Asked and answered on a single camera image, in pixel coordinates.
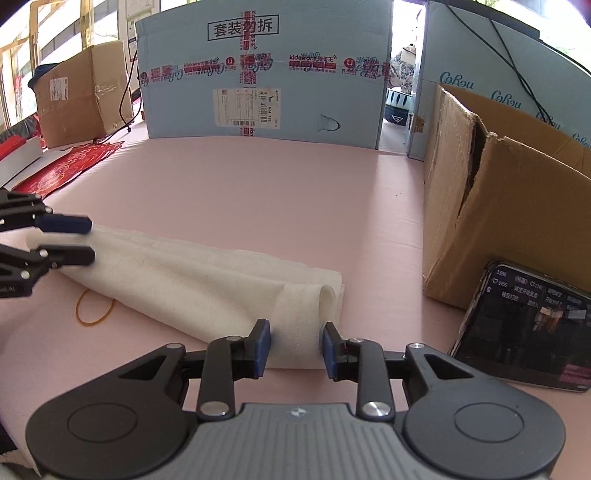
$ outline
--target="phone screen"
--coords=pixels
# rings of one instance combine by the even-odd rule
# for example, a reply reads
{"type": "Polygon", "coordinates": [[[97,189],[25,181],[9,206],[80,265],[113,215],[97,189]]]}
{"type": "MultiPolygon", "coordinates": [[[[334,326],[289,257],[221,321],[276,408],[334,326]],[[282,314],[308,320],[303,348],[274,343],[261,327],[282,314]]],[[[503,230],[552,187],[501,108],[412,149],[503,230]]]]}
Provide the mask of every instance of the phone screen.
{"type": "Polygon", "coordinates": [[[453,356],[495,377],[591,387],[591,300],[507,265],[494,266],[453,356]]]}

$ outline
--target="window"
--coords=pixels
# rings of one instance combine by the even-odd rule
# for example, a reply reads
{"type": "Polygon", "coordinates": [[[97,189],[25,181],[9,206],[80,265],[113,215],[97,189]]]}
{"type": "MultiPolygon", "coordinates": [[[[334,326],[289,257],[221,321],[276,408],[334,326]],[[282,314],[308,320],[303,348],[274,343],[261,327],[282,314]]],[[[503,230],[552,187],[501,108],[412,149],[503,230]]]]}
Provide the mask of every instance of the window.
{"type": "Polygon", "coordinates": [[[591,27],[568,0],[544,0],[540,11],[523,6],[524,0],[479,1],[538,29],[540,40],[591,70],[591,27]]]}
{"type": "MultiPolygon", "coordinates": [[[[92,43],[117,40],[118,0],[93,0],[92,4],[92,43]]],[[[14,45],[15,41],[20,43],[2,52],[2,88],[9,118],[0,124],[6,127],[37,110],[35,94],[27,86],[33,76],[28,40],[30,9],[31,1],[0,27],[0,47],[14,45]]],[[[58,63],[82,51],[80,0],[58,0],[39,7],[37,24],[40,64],[58,63]]]]}

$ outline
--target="cardboard box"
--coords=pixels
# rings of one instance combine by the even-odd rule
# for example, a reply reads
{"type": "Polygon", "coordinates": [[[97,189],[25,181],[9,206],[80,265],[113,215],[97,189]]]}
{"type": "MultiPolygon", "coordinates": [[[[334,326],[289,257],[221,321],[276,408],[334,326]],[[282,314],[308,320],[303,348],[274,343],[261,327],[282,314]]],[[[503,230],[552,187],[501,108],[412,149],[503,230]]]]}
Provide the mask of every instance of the cardboard box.
{"type": "Polygon", "coordinates": [[[125,90],[123,43],[95,45],[59,64],[34,87],[43,137],[49,148],[102,138],[133,117],[125,90]]]}
{"type": "Polygon", "coordinates": [[[378,146],[391,0],[195,2],[136,29],[151,138],[378,146]]]}
{"type": "Polygon", "coordinates": [[[424,291],[467,308],[506,260],[591,291],[591,150],[540,120],[437,87],[425,159],[424,291]]]}
{"type": "MultiPolygon", "coordinates": [[[[508,58],[489,20],[459,8],[452,10],[508,58]]],[[[427,4],[424,37],[417,42],[413,93],[415,115],[408,156],[423,160],[431,128],[437,84],[461,87],[540,118],[515,72],[453,16],[446,5],[427,4]]],[[[495,23],[515,65],[531,86],[553,125],[591,148],[591,76],[544,43],[495,23]]]]}

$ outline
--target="red paper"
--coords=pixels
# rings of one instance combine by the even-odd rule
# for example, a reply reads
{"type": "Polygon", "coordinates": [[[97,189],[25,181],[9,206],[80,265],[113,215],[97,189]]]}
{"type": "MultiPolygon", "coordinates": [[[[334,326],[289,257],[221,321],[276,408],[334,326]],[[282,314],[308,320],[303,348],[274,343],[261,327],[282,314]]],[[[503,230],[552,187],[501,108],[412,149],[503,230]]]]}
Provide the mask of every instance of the red paper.
{"type": "Polygon", "coordinates": [[[123,145],[123,142],[103,145],[87,144],[74,147],[67,155],[21,182],[13,191],[35,193],[45,198],[51,192],[74,180],[85,170],[110,157],[121,148],[121,145],[123,145]]]}

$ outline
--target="white towel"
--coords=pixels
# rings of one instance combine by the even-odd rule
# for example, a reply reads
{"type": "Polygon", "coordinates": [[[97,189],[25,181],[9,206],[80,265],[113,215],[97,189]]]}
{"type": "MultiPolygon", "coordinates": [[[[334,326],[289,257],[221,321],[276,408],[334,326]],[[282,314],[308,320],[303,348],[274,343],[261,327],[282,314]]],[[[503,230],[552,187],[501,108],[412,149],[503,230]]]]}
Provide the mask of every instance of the white towel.
{"type": "Polygon", "coordinates": [[[101,226],[89,235],[31,231],[27,245],[39,244],[90,245],[93,265],[60,271],[205,342],[247,336],[257,319],[269,319],[270,368],[322,368],[320,331],[339,323],[338,272],[101,226]]]}

